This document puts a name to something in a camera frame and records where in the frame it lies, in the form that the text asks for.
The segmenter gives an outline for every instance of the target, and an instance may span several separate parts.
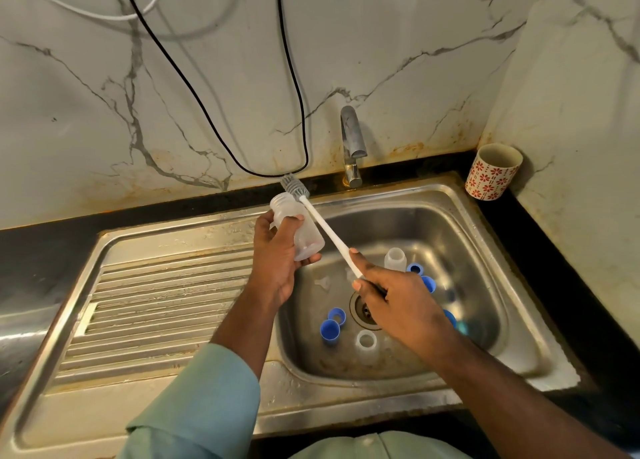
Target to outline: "black cable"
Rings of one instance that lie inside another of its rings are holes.
[[[133,10],[135,11],[136,15],[139,18],[140,23],[142,24],[142,26],[144,26],[144,28],[147,30],[147,33],[149,34],[149,36],[151,36],[151,39],[153,39],[153,41],[156,43],[156,46],[158,46],[158,48],[162,51],[162,54],[164,54],[164,57],[167,59],[167,61],[169,61],[169,63],[174,68],[174,70],[176,70],[178,75],[180,75],[180,78],[182,79],[184,84],[187,85],[187,88],[189,89],[189,91],[191,92],[193,97],[198,102],[198,105],[200,106],[200,109],[202,110],[202,113],[204,113],[204,116],[207,119],[207,122],[209,122],[209,125],[211,126],[213,132],[216,134],[216,137],[218,138],[218,140],[222,144],[222,147],[225,148],[225,150],[227,151],[228,155],[231,156],[231,158],[234,160],[234,162],[237,164],[237,166],[240,167],[240,169],[242,169],[244,172],[248,172],[249,174],[252,174],[253,176],[265,177],[265,178],[283,177],[284,175],[289,174],[289,173],[295,174],[296,172],[300,172],[300,171],[304,170],[309,165],[309,150],[308,150],[308,147],[307,147],[307,131],[305,130],[305,107],[304,107],[304,105],[302,103],[302,95],[300,94],[300,88],[298,86],[298,80],[296,79],[296,74],[295,74],[295,72],[293,70],[293,63],[291,62],[291,55],[289,54],[289,47],[287,46],[287,34],[286,34],[285,29],[284,29],[284,13],[282,11],[282,0],[277,0],[277,1],[278,1],[278,17],[280,19],[280,33],[282,35],[282,45],[284,47],[284,52],[287,55],[287,63],[289,65],[289,72],[291,73],[291,79],[293,80],[293,84],[296,87],[296,94],[298,95],[298,101],[300,102],[300,114],[301,114],[301,117],[302,117],[302,122],[301,122],[301,125],[302,125],[302,146],[305,149],[305,163],[302,165],[302,167],[300,167],[300,169],[296,169],[295,171],[284,172],[284,174],[260,174],[260,172],[253,172],[253,171],[250,171],[249,169],[247,169],[246,167],[244,167],[244,165],[242,165],[237,160],[237,158],[234,155],[234,153],[231,152],[231,149],[227,146],[225,141],[222,140],[222,137],[220,137],[220,134],[218,133],[218,129],[216,129],[216,126],[213,125],[213,121],[211,120],[211,116],[209,116],[209,113],[207,112],[207,109],[205,108],[202,100],[200,99],[200,97],[196,93],[196,90],[193,88],[193,86],[191,86],[191,83],[189,83],[187,77],[183,74],[183,72],[181,72],[181,70],[178,67],[178,65],[171,58],[171,56],[166,51],[166,49],[164,49],[164,46],[162,45],[160,40],[158,40],[158,38],[156,37],[156,34],[154,34],[154,32],[151,30],[151,27],[149,27],[149,24],[147,24],[147,21],[143,17],[142,12],[140,12],[140,9],[138,8],[138,4],[136,4],[136,1],[135,0],[129,0],[129,2],[131,2],[131,6],[133,7]]]

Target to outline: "white cable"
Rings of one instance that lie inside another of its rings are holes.
[[[53,3],[57,3],[60,7],[64,7],[65,9],[71,10],[76,14],[80,14],[81,16],[86,16],[92,19],[100,19],[101,21],[130,21],[138,17],[138,15],[135,13],[129,14],[126,16],[105,16],[103,14],[96,14],[94,12],[89,12],[88,10],[78,9],[77,7],[73,7],[72,5],[69,5],[68,3],[64,3],[61,0],[49,0],[49,1]],[[143,14],[149,13],[151,10],[153,10],[153,8],[155,8],[158,1],[159,0],[151,0],[151,2],[149,2],[147,6],[144,9],[142,9],[142,13]]]

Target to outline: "white marble wall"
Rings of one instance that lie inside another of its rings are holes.
[[[106,14],[125,0],[64,0]],[[312,160],[341,169],[476,146],[534,0],[284,0]],[[149,23],[254,171],[300,166],[275,0],[162,0]],[[233,164],[139,22],[0,0],[0,228],[268,183]]]
[[[640,345],[639,50],[640,0],[537,0],[481,143],[525,154],[518,199]]]

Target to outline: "white brush handle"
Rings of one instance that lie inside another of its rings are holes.
[[[347,264],[349,264],[349,267],[351,267],[351,270],[353,270],[353,273],[356,274],[356,278],[362,278],[362,272],[360,272],[360,269],[358,269],[356,267],[356,264],[354,264],[353,261],[351,260],[351,253],[349,253],[349,247],[345,245],[342,240],[340,240],[340,237],[335,234],[335,232],[331,229],[331,226],[329,226],[327,222],[324,220],[324,218],[320,216],[320,213],[317,212],[316,209],[314,208],[314,205],[309,202],[309,200],[307,199],[307,196],[300,196],[300,202],[305,205],[305,208],[307,208],[308,212],[311,213],[311,215],[314,217],[317,223],[320,226],[322,226],[322,229],[324,230],[324,232],[329,236],[329,238],[331,238],[331,241],[333,242],[335,247],[338,249],[338,252],[340,252],[340,254],[342,255],[342,258],[344,259],[344,261],[347,262]]]

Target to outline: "black countertop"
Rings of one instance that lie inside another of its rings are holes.
[[[390,163],[362,170],[366,186],[457,171],[467,176],[473,152]],[[344,190],[342,174],[303,180],[312,195]],[[33,362],[38,347],[100,232],[268,204],[278,183],[211,196],[0,231],[0,415]],[[511,263],[578,363],[586,386],[550,399],[626,450],[640,449],[640,351],[580,279],[516,198],[479,202]],[[466,410],[407,417],[373,425],[327,429],[252,443],[251,456],[288,457],[318,439],[405,430],[444,440],[473,457],[496,456]]]

